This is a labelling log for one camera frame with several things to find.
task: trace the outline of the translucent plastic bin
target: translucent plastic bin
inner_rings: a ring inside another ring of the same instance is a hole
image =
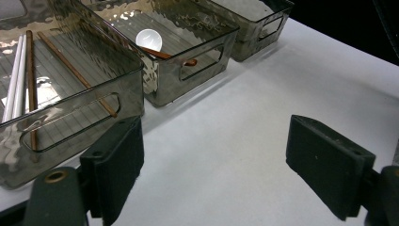
[[[137,55],[89,29],[67,1],[24,0],[21,6],[20,16],[0,21],[1,101],[8,97],[19,36],[31,30],[39,108],[0,124],[0,186],[8,189],[82,152],[116,121],[140,117],[144,111],[143,63]],[[38,32],[86,78],[90,88]]]
[[[275,42],[294,3],[287,0],[196,0],[240,25],[231,57],[244,61]]]
[[[167,105],[223,72],[239,28],[194,0],[74,2],[98,29],[138,52],[145,64],[145,97],[155,106]],[[136,45],[136,35],[147,28],[161,35],[160,52],[170,58],[153,57]],[[186,65],[192,59],[197,64]]]

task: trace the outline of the dark background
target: dark background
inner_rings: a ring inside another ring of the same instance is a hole
[[[399,58],[393,51],[373,0],[291,1],[295,3],[290,14],[292,19],[399,66]]]

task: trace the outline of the white rod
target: white rod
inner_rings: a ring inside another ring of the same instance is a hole
[[[11,74],[11,79],[9,81],[6,106],[4,108],[2,122],[9,121],[12,119],[12,108],[14,106],[15,89],[17,86],[17,76],[18,76],[18,69],[20,67],[22,46],[23,46],[23,36],[21,35],[18,40],[17,53],[14,59],[14,65],[12,67],[12,74]]]
[[[26,62],[26,35],[24,35],[23,50],[21,52],[20,69],[18,70],[17,88],[15,90],[15,101],[14,101],[14,107],[12,109],[13,119],[23,115],[25,62]]]

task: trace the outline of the white table surface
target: white table surface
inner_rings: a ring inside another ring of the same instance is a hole
[[[399,138],[399,67],[289,19],[271,48],[145,106],[145,164],[115,225],[362,225],[365,209],[338,220],[285,163],[290,118],[327,124],[380,172]],[[29,189],[0,190],[0,210]]]

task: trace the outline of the copper rod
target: copper rod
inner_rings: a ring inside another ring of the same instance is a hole
[[[38,109],[38,92],[36,87],[34,46],[32,31],[26,31],[26,52],[27,52],[27,89],[29,96],[29,111]],[[36,130],[30,132],[30,144],[33,151],[38,149],[38,133]],[[33,162],[39,162],[36,154],[31,155]]]
[[[68,61],[67,58],[65,58],[61,52],[58,51],[58,49],[53,45],[53,43],[42,33],[38,32],[39,37],[44,41],[44,43],[56,54],[56,56],[67,66],[67,68],[75,75],[77,79],[85,86],[87,89],[91,88],[90,83],[85,79],[85,77],[78,72],[73,65]],[[100,104],[105,108],[105,110],[114,118],[118,116],[117,112],[112,109],[112,107],[105,101],[105,100],[100,100]]]
[[[166,54],[166,53],[158,52],[158,51],[155,51],[155,50],[152,50],[152,49],[149,49],[149,48],[146,48],[146,47],[142,47],[142,46],[139,46],[139,47],[142,50],[146,51],[147,53],[149,53],[151,55],[154,55],[156,57],[159,57],[161,59],[168,59],[168,58],[172,57],[171,55]],[[196,59],[189,59],[189,60],[187,60],[184,63],[184,66],[189,66],[189,67],[196,66],[196,65],[197,65],[197,60]]]

